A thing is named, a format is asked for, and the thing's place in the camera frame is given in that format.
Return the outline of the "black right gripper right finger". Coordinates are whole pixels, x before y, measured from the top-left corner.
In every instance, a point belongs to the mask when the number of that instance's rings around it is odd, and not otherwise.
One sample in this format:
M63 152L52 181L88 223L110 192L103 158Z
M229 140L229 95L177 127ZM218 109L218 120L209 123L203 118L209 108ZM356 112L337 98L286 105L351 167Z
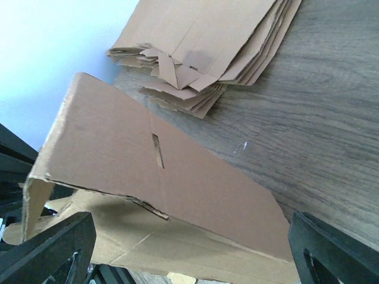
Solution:
M378 283L378 252L304 212L288 240L301 283Z

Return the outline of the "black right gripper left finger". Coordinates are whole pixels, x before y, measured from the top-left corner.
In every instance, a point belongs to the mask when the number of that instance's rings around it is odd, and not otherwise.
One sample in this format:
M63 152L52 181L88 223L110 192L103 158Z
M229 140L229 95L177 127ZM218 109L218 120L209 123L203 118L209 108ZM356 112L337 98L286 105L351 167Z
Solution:
M1 252L1 283L84 283L96 231L90 212L78 212Z

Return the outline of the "brown cardboard box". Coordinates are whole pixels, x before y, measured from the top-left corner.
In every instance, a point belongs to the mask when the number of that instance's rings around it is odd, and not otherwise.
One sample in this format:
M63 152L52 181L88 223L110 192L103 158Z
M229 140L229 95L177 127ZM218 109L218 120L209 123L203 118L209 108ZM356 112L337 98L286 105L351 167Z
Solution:
M28 174L19 244L92 214L92 261L226 283L294 283L272 193L122 91L77 73Z

